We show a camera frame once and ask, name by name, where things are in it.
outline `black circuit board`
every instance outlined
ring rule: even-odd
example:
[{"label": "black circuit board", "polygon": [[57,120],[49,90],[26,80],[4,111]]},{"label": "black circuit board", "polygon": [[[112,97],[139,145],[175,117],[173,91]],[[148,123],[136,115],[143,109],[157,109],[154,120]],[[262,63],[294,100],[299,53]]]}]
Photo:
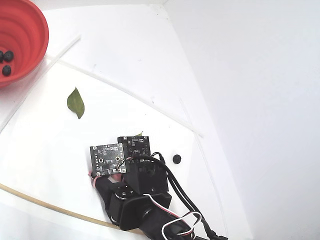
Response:
[{"label": "black circuit board", "polygon": [[118,143],[123,144],[124,157],[150,156],[148,136],[121,136]]},{"label": "black circuit board", "polygon": [[118,164],[124,160],[124,149],[122,143],[91,146],[92,175],[104,176],[112,174],[125,174],[127,172],[126,163],[119,169]]}]

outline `red bowl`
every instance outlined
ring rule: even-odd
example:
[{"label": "red bowl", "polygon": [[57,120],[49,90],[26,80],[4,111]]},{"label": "red bowl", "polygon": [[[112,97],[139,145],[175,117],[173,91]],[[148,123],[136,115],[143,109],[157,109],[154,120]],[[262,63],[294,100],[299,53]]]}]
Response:
[{"label": "red bowl", "polygon": [[[12,51],[11,62],[0,63],[0,88],[21,80],[42,62],[49,28],[40,9],[29,0],[0,0],[0,51]],[[11,74],[2,69],[11,66]]]}]

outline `white backdrop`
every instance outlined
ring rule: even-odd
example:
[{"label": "white backdrop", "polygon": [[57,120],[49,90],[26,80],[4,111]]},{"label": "white backdrop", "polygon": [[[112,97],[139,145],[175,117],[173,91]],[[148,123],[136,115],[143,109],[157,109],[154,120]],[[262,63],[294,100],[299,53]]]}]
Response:
[{"label": "white backdrop", "polygon": [[255,239],[319,239],[320,3],[169,0],[165,8]]}]

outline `wire connector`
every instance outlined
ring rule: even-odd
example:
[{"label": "wire connector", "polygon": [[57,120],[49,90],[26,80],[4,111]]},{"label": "wire connector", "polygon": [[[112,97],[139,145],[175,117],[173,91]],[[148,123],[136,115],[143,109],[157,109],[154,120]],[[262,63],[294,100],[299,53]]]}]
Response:
[{"label": "wire connector", "polygon": [[213,230],[207,233],[207,236],[210,240],[228,240],[228,238],[225,236],[218,236]]}]

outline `green leaf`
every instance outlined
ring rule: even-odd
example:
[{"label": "green leaf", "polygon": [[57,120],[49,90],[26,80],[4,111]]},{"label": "green leaf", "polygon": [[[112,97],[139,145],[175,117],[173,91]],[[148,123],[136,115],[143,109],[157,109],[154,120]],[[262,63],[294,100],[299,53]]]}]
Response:
[{"label": "green leaf", "polygon": [[142,131],[141,133],[139,133],[138,135],[135,135],[135,137],[142,137],[142,133],[143,133],[144,131]]},{"label": "green leaf", "polygon": [[85,104],[77,88],[70,94],[66,103],[68,108],[78,116],[78,119],[85,113]]}]

